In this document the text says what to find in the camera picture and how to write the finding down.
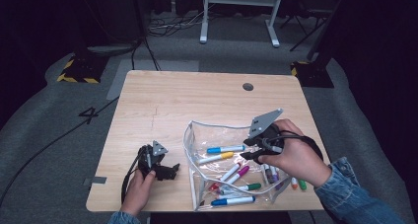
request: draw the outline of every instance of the chair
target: chair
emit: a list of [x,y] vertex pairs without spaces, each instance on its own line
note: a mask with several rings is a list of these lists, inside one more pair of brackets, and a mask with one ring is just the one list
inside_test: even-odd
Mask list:
[[[294,0],[294,1],[296,2],[295,8],[297,8],[297,10],[292,11],[293,14],[289,16],[286,22],[280,26],[280,29],[282,29],[286,24],[289,23],[289,21],[295,18],[298,21],[299,26],[301,26],[302,30],[304,31],[305,37],[302,38],[298,43],[296,43],[295,46],[293,46],[290,49],[290,51],[293,51],[302,42],[304,42],[308,37],[314,34],[316,30],[322,27],[325,24],[326,19],[328,19],[331,16],[336,6],[336,2],[334,0]],[[305,30],[298,16],[302,18],[316,18],[314,28],[309,33],[307,33],[307,31]]]

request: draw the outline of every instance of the blue marker cap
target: blue marker cap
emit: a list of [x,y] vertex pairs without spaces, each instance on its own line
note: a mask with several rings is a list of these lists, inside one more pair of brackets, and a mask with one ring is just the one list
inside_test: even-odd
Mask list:
[[212,206],[221,206],[221,205],[228,205],[228,201],[223,199],[216,199],[211,202]]
[[221,148],[220,147],[216,147],[216,148],[208,148],[207,153],[221,153]]

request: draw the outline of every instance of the wooden table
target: wooden table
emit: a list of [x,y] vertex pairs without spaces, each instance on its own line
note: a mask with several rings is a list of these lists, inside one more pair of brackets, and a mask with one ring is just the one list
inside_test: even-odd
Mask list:
[[[252,91],[243,88],[253,86]],[[313,138],[329,163],[311,111],[298,79],[294,76],[130,71],[113,116],[96,177],[105,184],[92,184],[87,208],[116,211],[124,176],[138,149],[157,140],[165,146],[162,165],[180,163],[174,180],[155,181],[144,211],[192,211],[189,169],[182,146],[184,131],[191,120],[231,126],[249,126],[258,115],[284,110],[305,135]],[[318,210],[323,209],[314,188],[307,191],[288,187],[275,203],[236,205],[217,211]]]

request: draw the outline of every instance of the white desk frame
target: white desk frame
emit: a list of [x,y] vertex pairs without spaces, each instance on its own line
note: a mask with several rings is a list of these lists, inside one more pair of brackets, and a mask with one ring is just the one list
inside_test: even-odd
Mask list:
[[270,34],[271,43],[274,47],[279,47],[280,42],[273,29],[274,20],[276,19],[277,10],[279,9],[281,0],[204,0],[204,15],[202,22],[202,30],[200,32],[200,43],[206,43],[208,40],[208,10],[209,3],[217,4],[236,4],[236,5],[252,5],[273,7],[270,20],[265,20],[268,33]]

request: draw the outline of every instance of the denim sleeve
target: denim sleeve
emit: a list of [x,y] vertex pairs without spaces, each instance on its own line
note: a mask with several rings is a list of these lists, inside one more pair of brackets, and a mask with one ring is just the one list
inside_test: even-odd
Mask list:
[[315,192],[338,219],[347,223],[404,223],[387,204],[360,187],[347,158],[329,166],[331,177]]
[[107,224],[141,224],[139,220],[126,213],[126,212],[114,212],[110,219],[108,220]]

